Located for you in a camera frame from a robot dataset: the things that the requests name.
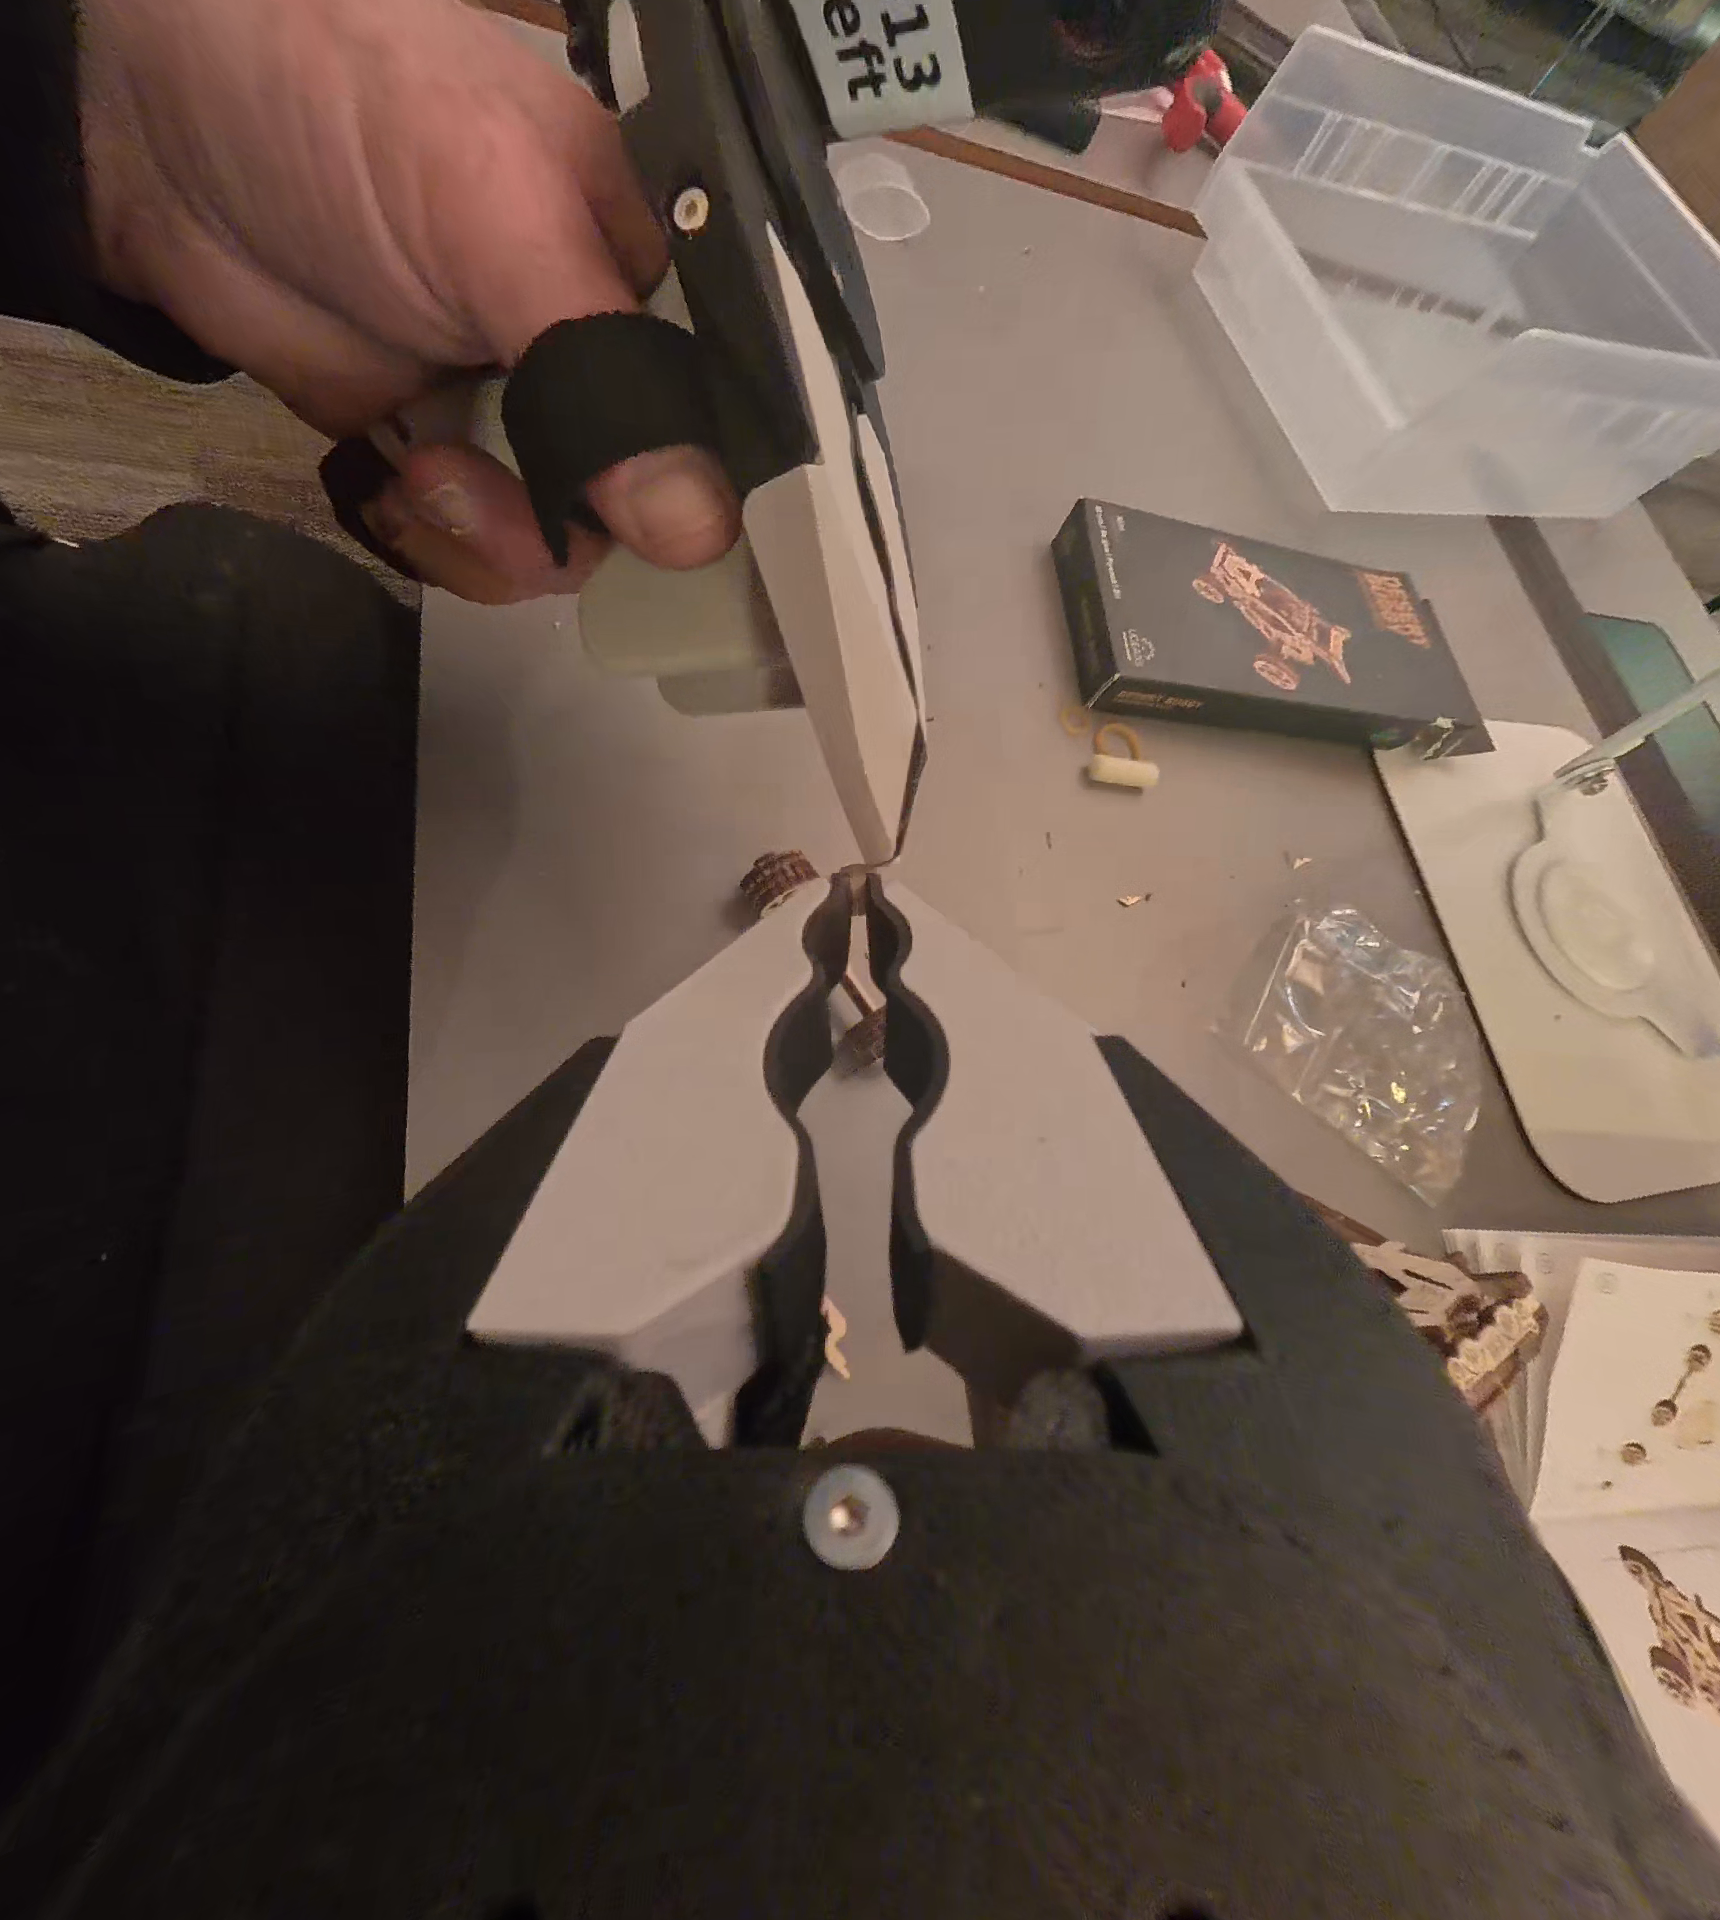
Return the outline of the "wooden wheel axle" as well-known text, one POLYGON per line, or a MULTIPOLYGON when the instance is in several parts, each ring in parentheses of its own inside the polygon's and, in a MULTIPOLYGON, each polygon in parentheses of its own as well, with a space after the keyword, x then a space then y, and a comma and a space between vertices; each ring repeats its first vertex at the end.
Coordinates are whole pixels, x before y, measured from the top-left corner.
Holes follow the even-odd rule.
MULTIPOLYGON (((823 874, 815 863, 798 848, 786 848, 758 856, 737 887, 752 916, 765 921, 818 882, 823 874)), ((837 992, 846 1014, 832 1045, 832 1068, 849 1078, 883 1068, 891 1020, 887 1002, 872 981, 854 966, 846 966, 840 975, 837 992)))

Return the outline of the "clear plastic cup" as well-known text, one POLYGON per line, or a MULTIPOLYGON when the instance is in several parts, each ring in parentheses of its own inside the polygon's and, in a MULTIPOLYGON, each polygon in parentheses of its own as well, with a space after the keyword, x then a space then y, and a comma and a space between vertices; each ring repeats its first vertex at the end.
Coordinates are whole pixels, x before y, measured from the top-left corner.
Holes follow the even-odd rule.
POLYGON ((919 182, 887 143, 838 147, 831 154, 831 178, 849 225, 876 244, 909 244, 932 225, 919 182))

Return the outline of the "black model box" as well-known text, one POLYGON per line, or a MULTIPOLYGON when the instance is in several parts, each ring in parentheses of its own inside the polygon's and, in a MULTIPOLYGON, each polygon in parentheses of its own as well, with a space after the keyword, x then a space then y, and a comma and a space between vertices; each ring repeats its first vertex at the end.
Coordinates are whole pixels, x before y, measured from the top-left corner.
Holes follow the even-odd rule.
POLYGON ((1424 759, 1497 743, 1405 573, 1080 499, 1048 547, 1083 704, 1424 759))

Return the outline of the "clear plastic organiser box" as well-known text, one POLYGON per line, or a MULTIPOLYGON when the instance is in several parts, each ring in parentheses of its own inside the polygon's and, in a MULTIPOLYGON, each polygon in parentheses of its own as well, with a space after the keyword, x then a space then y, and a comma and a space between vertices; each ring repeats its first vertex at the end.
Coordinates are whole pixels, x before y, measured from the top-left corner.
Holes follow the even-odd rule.
POLYGON ((1327 27, 1194 277, 1329 510, 1608 518, 1720 450, 1720 244, 1629 136, 1327 27))

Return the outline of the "person's left hand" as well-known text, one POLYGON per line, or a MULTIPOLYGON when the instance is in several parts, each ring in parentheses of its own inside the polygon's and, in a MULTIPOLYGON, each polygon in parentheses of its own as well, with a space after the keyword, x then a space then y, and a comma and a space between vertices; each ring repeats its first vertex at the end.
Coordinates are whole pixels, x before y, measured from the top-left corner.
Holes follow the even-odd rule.
POLYGON ((667 277, 611 112, 469 4, 79 4, 76 93, 104 285, 364 457, 667 277))

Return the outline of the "red clamp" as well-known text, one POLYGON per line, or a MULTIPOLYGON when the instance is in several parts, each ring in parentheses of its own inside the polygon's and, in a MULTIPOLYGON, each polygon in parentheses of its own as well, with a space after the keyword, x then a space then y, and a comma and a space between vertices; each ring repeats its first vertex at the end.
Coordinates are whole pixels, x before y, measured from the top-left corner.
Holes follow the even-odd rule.
POLYGON ((1242 128, 1249 107, 1241 99, 1224 56, 1202 50, 1166 91, 1161 138, 1170 154, 1208 149, 1220 152, 1242 128))

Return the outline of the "instruction booklet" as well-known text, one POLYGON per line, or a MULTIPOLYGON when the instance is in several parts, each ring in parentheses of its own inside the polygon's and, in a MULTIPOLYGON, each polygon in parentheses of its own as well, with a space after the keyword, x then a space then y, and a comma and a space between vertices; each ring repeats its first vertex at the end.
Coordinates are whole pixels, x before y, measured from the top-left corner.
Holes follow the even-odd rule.
POLYGON ((1501 1459, 1674 1789, 1720 1844, 1720 1237, 1453 1228, 1544 1338, 1501 1459))

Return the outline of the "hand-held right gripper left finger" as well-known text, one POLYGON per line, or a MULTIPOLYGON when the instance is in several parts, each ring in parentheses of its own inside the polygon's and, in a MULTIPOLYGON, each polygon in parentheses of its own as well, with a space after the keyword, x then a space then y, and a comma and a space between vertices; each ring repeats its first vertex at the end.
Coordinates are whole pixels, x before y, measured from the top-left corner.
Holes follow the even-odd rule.
POLYGON ((800 1109, 835 1067, 849 894, 804 880, 618 1034, 475 1304, 500 1347, 821 1366, 827 1231, 800 1109))

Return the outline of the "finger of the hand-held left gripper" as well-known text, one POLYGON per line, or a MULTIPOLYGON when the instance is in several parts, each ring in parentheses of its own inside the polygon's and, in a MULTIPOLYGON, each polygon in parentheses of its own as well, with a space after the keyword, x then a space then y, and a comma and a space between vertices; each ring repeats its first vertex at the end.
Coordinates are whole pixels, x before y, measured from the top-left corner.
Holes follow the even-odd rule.
POLYGON ((862 865, 897 863, 915 701, 843 373, 800 273, 772 250, 780 338, 793 350, 817 453, 742 510, 776 632, 862 865))
POLYGON ((887 411, 879 388, 864 388, 854 416, 858 460, 864 470, 879 535, 883 569, 897 625, 899 651, 915 703, 915 743, 903 796, 895 859, 906 853, 923 785, 931 764, 931 710, 926 690, 926 651, 921 634, 919 591, 913 548, 906 535, 904 500, 899 486, 887 411))

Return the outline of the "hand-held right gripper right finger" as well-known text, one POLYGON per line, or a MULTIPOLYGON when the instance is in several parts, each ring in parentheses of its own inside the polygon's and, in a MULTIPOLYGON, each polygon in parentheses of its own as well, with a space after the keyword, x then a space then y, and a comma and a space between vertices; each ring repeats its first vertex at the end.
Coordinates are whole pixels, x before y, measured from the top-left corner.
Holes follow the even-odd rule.
POLYGON ((1242 1316, 1102 1036, 889 877, 869 880, 904 1348, 1109 1365, 1230 1347, 1242 1316))

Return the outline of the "wooden buggy model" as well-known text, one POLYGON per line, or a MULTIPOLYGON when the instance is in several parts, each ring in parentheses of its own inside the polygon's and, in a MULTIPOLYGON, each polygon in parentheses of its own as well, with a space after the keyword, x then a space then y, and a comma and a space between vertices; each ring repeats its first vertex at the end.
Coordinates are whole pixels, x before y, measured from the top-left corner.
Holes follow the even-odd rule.
POLYGON ((1327 1203, 1308 1199, 1306 1206, 1386 1289, 1476 1416, 1492 1415, 1521 1386, 1551 1327, 1526 1276, 1472 1273, 1454 1259, 1416 1252, 1327 1203))

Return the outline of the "clear plastic bag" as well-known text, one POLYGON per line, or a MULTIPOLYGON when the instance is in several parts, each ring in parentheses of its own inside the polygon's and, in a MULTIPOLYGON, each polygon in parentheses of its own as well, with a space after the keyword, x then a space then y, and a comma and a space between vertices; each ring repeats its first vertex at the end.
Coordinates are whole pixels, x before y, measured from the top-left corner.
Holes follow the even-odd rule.
POLYGON ((1461 1189, 1486 1054, 1442 959, 1349 902, 1299 896, 1232 973, 1213 1034, 1418 1203, 1461 1189))

